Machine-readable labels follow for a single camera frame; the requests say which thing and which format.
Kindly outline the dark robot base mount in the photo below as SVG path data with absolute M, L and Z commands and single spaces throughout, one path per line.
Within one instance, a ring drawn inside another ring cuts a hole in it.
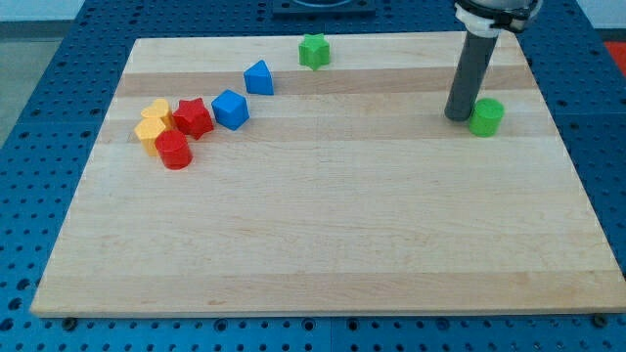
M 274 17 L 369 15 L 376 11 L 375 0 L 271 0 Z

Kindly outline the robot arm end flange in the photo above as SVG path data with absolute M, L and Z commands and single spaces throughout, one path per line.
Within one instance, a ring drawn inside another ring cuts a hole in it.
M 456 0 L 455 17 L 468 32 L 495 38 L 501 31 L 522 33 L 531 26 L 543 0 Z

